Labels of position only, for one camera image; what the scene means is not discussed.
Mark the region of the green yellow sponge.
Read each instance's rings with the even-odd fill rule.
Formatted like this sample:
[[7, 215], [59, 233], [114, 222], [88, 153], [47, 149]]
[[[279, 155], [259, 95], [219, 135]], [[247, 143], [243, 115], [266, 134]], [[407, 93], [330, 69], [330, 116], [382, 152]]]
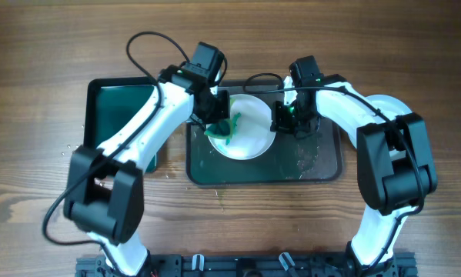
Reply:
[[234, 114], [231, 118], [226, 118], [221, 122], [210, 124], [206, 127], [204, 134], [214, 139], [230, 140], [236, 132], [237, 121], [241, 113]]

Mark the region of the white plate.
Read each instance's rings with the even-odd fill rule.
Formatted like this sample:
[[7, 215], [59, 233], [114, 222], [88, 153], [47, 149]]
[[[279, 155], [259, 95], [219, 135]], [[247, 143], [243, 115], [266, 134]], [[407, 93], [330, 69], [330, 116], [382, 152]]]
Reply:
[[[346, 98], [348, 99], [348, 104], [346, 105], [346, 123], [342, 126], [342, 129], [348, 134], [352, 145], [357, 148], [357, 128], [369, 123], [380, 124], [384, 120], [359, 100], [351, 96], [346, 96]], [[373, 108], [379, 109], [388, 120], [393, 120], [398, 115], [407, 115], [412, 112], [405, 103], [389, 95], [371, 95], [363, 99]]]
[[271, 108], [263, 100], [252, 95], [231, 95], [229, 118], [238, 112], [241, 113], [241, 117], [230, 140], [207, 137], [211, 145], [227, 158], [256, 158], [268, 150], [276, 136], [270, 131]]

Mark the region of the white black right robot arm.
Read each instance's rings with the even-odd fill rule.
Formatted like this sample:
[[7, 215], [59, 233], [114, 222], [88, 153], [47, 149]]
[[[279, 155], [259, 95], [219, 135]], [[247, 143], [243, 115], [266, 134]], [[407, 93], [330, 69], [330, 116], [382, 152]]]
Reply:
[[310, 116], [327, 118], [344, 130], [357, 154], [357, 183], [366, 203], [359, 230], [348, 243], [348, 273], [384, 272], [408, 217], [418, 215], [437, 187], [426, 124], [401, 101], [376, 104], [340, 75], [290, 75], [278, 91], [277, 111], [286, 128]]

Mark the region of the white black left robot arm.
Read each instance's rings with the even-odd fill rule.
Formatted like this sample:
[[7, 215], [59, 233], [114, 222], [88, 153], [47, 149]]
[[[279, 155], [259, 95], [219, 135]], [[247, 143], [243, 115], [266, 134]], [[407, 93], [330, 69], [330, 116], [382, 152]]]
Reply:
[[152, 94], [126, 125], [95, 148], [72, 156], [64, 216], [100, 244], [117, 274], [137, 276], [149, 261], [137, 228], [144, 212], [143, 175], [183, 122], [229, 117], [230, 99], [207, 77], [174, 65], [162, 70]]

